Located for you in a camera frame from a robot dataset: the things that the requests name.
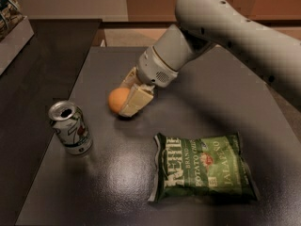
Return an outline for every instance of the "snack bag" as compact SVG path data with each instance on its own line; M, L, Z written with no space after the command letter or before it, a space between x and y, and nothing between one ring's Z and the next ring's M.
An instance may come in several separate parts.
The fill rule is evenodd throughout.
M155 137L157 174L149 201L168 196L223 195L258 200L259 193L241 156L238 134L185 139Z
M3 39L22 19L21 7L17 0L0 0L0 40Z

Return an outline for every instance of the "black tabletop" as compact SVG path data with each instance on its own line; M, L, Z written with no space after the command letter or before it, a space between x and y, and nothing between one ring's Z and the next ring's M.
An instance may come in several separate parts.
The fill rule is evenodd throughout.
M144 50L90 49L70 100L83 109L93 146L72 156L52 138L17 224L297 225L301 147L265 84L229 52L214 48L158 89L141 113L121 120L110 113L107 95ZM198 138L237 131L261 193L258 202L184 197L148 203L157 133Z
M0 225L14 225L53 134L46 111L68 99L99 21L31 20L35 36L0 76Z

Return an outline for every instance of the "can lid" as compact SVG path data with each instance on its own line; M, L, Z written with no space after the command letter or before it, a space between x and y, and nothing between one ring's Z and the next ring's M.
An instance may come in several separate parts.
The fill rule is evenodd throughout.
M54 121L65 121L76 112L77 106L69 101L57 102L48 111L48 116Z

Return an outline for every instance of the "small orange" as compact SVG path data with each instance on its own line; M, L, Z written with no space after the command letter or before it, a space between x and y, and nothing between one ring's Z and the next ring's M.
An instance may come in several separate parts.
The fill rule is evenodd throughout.
M108 97L109 108L114 113L119 113L128 98L129 93L130 89L128 88L117 88L112 90Z

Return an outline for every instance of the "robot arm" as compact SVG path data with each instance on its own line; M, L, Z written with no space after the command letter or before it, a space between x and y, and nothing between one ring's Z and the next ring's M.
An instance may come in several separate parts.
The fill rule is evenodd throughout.
M120 115L131 117L152 99L154 86L166 87L188 61L216 44L229 50L292 105L301 108L301 41L257 24L239 14L225 0L178 0L172 25L137 62L132 76L135 88L144 87L148 100L130 93Z

